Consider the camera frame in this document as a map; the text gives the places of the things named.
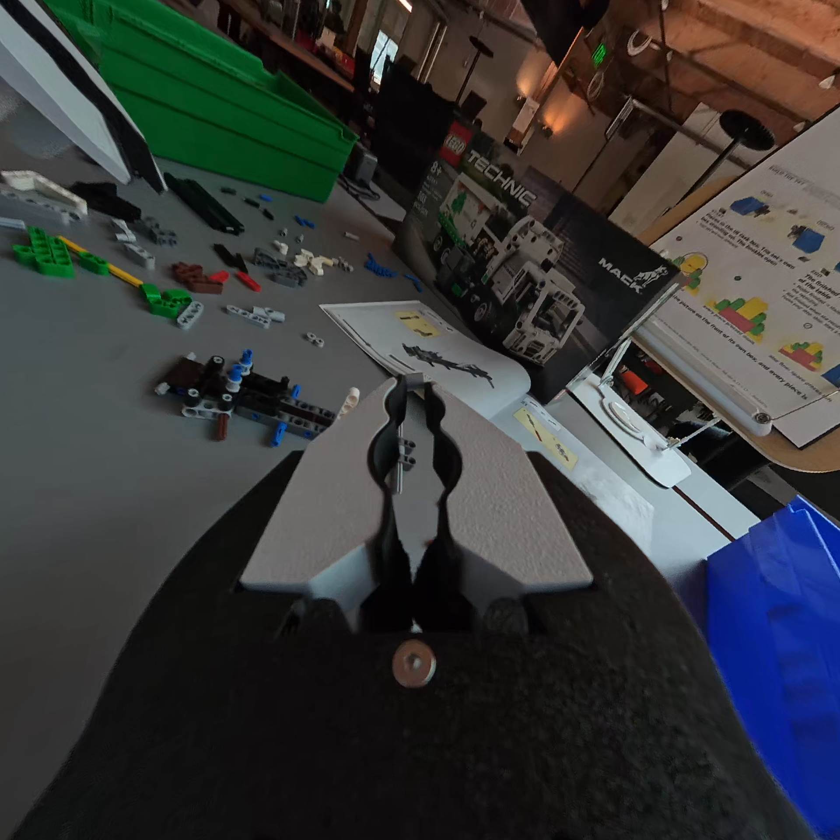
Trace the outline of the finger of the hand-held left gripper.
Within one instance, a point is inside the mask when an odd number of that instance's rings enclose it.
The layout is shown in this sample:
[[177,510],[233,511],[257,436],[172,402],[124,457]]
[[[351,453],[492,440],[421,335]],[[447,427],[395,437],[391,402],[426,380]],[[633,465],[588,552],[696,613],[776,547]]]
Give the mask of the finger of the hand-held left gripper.
[[146,137],[41,2],[1,2],[2,79],[120,183],[166,183]]

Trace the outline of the grey lego axle with connector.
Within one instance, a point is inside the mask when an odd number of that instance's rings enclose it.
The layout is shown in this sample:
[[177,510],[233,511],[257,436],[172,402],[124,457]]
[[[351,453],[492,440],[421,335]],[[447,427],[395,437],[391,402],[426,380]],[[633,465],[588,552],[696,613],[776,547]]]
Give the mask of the grey lego axle with connector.
[[402,492],[405,474],[411,471],[415,465],[415,442],[405,436],[405,427],[400,425],[397,429],[398,458],[394,467],[392,478],[392,491],[395,495]]

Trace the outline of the lego instruction booklet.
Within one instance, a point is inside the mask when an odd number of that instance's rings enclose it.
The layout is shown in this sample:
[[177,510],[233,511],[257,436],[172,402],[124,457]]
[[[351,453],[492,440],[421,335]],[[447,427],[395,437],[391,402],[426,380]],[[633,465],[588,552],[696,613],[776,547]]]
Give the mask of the lego instruction booklet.
[[393,374],[422,374],[538,451],[645,552],[654,506],[530,395],[525,368],[468,337],[419,301],[324,304],[320,308]]

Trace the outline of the black lego piece pile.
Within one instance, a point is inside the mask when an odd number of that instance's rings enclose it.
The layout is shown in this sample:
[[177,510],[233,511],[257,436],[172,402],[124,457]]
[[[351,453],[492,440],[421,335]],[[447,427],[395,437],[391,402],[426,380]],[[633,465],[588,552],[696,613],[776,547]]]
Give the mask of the black lego piece pile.
[[76,181],[69,185],[69,191],[84,199],[90,209],[99,213],[126,223],[136,223],[141,219],[141,209],[120,197],[115,183]]

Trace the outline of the partly built lego assembly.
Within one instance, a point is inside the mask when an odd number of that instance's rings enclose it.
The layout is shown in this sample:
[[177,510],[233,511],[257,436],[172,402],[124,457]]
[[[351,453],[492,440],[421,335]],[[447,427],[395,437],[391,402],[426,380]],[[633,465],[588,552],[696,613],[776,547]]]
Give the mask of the partly built lego assembly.
[[339,416],[304,401],[301,386],[290,384],[287,376],[275,379],[256,372],[249,349],[234,362],[220,354],[205,361],[195,353],[186,354],[163,373],[153,392],[176,400],[185,417],[212,422],[219,442],[227,439],[235,415],[269,427],[271,447],[279,446],[289,435],[314,440]]

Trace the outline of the long black lego beam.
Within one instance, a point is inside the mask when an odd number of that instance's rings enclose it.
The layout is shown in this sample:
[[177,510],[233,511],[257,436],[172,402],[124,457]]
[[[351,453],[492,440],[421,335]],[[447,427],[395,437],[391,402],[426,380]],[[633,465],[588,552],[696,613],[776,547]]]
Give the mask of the long black lego beam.
[[164,172],[164,180],[170,189],[213,229],[235,236],[245,232],[242,222],[198,181],[171,172]]

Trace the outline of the yellow lego axle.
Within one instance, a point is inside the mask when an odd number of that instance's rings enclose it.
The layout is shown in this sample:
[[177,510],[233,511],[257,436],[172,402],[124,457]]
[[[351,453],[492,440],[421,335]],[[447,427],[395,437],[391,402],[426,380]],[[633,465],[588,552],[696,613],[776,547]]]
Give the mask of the yellow lego axle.
[[115,276],[116,278],[119,278],[123,280],[124,282],[131,284],[133,288],[141,288],[144,284],[144,280],[141,280],[138,277],[133,276],[129,271],[124,270],[121,267],[118,267],[117,265],[108,262],[105,257],[99,257],[98,255],[90,252],[85,248],[72,242],[69,238],[66,236],[58,236],[58,239],[74,253],[79,257],[80,263],[83,266],[86,266],[88,269],[90,269],[93,272],[96,272],[98,275],[104,275],[105,271],[108,271],[111,276]]

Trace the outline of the green curved lego piece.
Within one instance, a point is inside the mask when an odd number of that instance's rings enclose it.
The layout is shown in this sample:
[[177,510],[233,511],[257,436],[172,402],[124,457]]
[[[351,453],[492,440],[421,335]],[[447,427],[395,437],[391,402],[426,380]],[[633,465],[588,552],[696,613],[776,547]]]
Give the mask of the green curved lego piece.
[[170,320],[176,320],[193,302],[192,296],[180,288],[161,290],[152,283],[141,283],[139,292],[152,315]]

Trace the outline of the green plastic bin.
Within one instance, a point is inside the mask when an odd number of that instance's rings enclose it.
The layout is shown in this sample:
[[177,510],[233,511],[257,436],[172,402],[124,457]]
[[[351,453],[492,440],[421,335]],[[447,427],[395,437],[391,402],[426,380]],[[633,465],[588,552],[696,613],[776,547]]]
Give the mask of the green plastic bin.
[[52,1],[49,9],[151,152],[325,202],[357,142],[286,74],[161,2]]

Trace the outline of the blue plastic bin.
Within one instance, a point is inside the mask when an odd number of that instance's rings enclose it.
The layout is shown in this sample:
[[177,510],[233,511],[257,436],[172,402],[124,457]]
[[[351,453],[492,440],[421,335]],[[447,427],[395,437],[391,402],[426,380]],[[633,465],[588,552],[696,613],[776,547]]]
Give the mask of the blue plastic bin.
[[839,529],[802,497],[712,554],[705,637],[756,750],[839,836]]

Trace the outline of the wooden backing board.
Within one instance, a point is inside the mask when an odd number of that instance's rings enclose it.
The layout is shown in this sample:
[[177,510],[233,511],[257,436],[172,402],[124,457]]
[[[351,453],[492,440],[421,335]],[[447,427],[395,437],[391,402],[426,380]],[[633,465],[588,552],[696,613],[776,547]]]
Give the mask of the wooden backing board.
[[[738,180],[738,177],[723,177],[703,183],[660,215],[635,238],[647,247],[669,234],[671,229],[708,205],[716,196]],[[795,447],[780,431],[770,430],[759,435],[747,428],[746,420],[738,419],[735,404],[727,396],[718,396],[711,385],[701,384],[700,374],[690,372],[684,362],[674,363],[667,353],[664,345],[649,335],[646,326],[639,327],[633,334],[633,343],[674,378],[683,388],[704,404],[714,415],[741,436],[767,461],[779,467],[805,473],[831,473],[839,469],[839,430],[828,432],[822,439],[804,448]]]

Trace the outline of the small grey box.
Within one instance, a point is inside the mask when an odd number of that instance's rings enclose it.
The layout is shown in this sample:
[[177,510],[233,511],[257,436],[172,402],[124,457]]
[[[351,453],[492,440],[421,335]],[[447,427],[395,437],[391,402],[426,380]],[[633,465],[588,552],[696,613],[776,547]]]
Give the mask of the small grey box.
[[342,175],[353,184],[369,187],[378,167],[378,156],[361,141],[357,141],[343,167]]

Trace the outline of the printed instruction sheet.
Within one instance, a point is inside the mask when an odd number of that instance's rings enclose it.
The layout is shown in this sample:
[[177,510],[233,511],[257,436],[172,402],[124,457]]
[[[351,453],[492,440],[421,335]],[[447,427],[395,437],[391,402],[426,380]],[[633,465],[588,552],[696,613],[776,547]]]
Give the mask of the printed instruction sheet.
[[839,110],[660,237],[682,274],[640,335],[737,422],[804,448],[838,428]]

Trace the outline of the black monitor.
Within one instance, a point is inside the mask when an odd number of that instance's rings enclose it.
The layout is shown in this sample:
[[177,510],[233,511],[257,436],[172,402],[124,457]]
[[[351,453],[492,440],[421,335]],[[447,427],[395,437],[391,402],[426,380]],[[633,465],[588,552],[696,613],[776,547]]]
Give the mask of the black monitor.
[[455,117],[455,102],[439,96],[401,65],[383,74],[374,104],[372,151],[397,183],[415,193]]

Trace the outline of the green lego frame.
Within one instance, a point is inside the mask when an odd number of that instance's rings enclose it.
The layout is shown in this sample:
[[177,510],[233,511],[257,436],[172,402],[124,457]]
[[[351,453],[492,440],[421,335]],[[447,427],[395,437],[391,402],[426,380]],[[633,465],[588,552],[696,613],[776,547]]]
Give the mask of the green lego frame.
[[13,255],[17,263],[42,276],[75,278],[77,264],[96,276],[110,274],[107,260],[80,246],[69,243],[60,236],[50,236],[34,225],[27,226],[26,233],[28,243],[12,246]]

